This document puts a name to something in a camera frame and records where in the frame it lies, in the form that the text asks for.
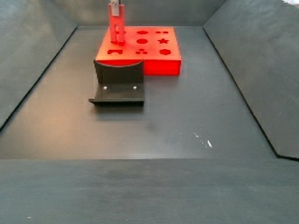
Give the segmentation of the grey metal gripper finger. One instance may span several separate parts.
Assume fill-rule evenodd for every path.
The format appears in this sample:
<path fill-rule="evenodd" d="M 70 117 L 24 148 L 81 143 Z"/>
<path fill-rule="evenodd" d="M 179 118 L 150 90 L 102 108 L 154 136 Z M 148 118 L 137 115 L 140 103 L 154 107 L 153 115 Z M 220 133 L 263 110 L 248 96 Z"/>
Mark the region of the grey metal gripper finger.
<path fill-rule="evenodd" d="M 113 17 L 118 16 L 118 6 L 120 6 L 120 0 L 109 0 L 110 4 L 110 14 Z"/>

